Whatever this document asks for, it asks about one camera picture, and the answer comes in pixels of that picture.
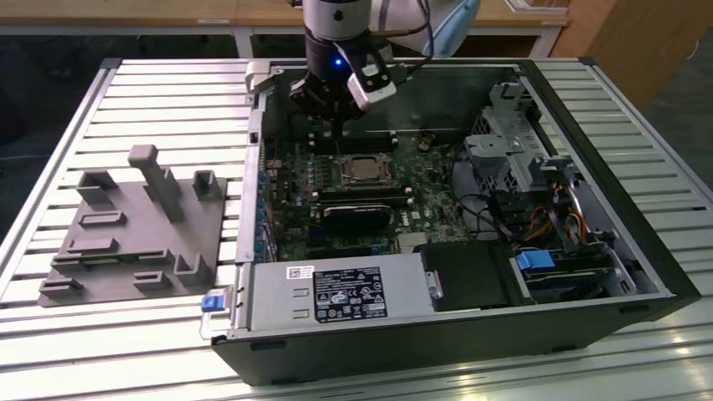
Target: table leg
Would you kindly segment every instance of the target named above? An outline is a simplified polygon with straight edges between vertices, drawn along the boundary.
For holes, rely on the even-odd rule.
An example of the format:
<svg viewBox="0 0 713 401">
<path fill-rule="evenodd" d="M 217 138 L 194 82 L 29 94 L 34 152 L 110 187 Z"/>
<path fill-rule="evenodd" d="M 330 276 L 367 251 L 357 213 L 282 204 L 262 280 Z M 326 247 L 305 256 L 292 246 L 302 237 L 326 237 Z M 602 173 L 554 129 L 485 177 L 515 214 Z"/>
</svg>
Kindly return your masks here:
<svg viewBox="0 0 713 401">
<path fill-rule="evenodd" d="M 233 28 L 234 46 L 237 47 L 237 57 L 253 58 L 253 27 Z"/>
<path fill-rule="evenodd" d="M 559 36 L 561 27 L 542 28 L 541 34 L 534 41 L 530 58 L 547 58 L 553 51 L 557 37 Z"/>
</svg>

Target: green circuit board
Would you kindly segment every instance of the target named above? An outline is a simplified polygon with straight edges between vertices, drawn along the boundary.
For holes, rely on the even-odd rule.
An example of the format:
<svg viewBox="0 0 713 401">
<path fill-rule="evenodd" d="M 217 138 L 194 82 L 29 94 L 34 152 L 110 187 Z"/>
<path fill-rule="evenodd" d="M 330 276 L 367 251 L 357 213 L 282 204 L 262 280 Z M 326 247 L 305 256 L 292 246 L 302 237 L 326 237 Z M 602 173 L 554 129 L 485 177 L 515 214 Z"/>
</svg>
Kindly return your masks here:
<svg viewBox="0 0 713 401">
<path fill-rule="evenodd" d="M 462 241 L 467 238 L 467 229 L 446 184 L 451 145 L 433 146 L 423 151 L 418 148 L 418 135 L 398 135 L 397 139 L 398 146 L 391 153 L 367 156 L 385 160 L 389 165 L 387 180 L 394 185 L 410 187 L 413 202 L 405 207 L 393 208 L 386 229 L 347 237 L 323 234 L 318 223 L 314 223 L 314 208 L 309 201 L 314 189 L 343 187 L 343 157 L 311 155 L 303 146 L 295 146 L 284 160 L 285 174 L 273 174 L 274 197 L 282 200 L 274 203 L 274 220 L 280 225 L 280 260 L 305 260 L 311 251 L 333 249 L 369 248 L 371 255 L 399 253 L 397 236 L 415 232 L 423 233 L 429 242 Z"/>
</svg>

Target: aluminum extrusion table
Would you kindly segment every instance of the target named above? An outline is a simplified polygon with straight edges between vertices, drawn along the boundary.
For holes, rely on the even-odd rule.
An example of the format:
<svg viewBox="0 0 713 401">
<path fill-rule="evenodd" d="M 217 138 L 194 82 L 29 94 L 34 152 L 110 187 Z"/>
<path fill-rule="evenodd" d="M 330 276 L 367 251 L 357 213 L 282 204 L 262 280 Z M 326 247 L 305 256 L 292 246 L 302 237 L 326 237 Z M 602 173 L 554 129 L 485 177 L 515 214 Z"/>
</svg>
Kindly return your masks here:
<svg viewBox="0 0 713 401">
<path fill-rule="evenodd" d="M 0 248 L 0 399 L 591 399 L 691 397 L 713 389 L 713 194 L 595 66 L 537 64 L 703 299 L 589 348 L 437 368 L 250 388 L 200 337 L 200 297 L 44 309 L 80 196 L 81 170 L 118 181 L 132 145 L 154 144 L 176 178 L 228 178 L 216 286 L 234 282 L 250 124 L 248 60 L 124 60 L 98 71 Z M 554 147 L 565 153 L 547 124 Z M 228 319 L 213 320 L 226 327 Z M 350 344 L 359 350 L 358 344 Z"/>
</svg>

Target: power supply label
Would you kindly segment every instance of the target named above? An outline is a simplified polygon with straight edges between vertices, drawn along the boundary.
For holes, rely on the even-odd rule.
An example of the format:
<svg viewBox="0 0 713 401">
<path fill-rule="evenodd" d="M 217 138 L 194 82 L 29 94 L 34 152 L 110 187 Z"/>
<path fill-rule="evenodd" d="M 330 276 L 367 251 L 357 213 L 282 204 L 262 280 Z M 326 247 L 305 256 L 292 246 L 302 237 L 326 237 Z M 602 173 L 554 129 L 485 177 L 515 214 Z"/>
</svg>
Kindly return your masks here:
<svg viewBox="0 0 713 401">
<path fill-rule="evenodd" d="M 314 272 L 311 280 L 319 323 L 389 316 L 378 267 Z"/>
</svg>

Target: blue latch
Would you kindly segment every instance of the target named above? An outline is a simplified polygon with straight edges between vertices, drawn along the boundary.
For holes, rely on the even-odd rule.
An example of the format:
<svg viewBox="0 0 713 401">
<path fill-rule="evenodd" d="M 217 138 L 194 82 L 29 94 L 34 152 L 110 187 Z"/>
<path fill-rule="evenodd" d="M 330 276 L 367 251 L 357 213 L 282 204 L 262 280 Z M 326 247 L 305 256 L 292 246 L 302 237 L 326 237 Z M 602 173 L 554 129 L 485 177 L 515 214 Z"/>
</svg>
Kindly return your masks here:
<svg viewBox="0 0 713 401">
<path fill-rule="evenodd" d="M 522 251 L 515 257 L 519 270 L 547 269 L 554 267 L 553 256 L 549 251 Z"/>
<path fill-rule="evenodd" d="M 220 312 L 225 310 L 225 295 L 205 295 L 200 301 L 202 312 Z"/>
</svg>

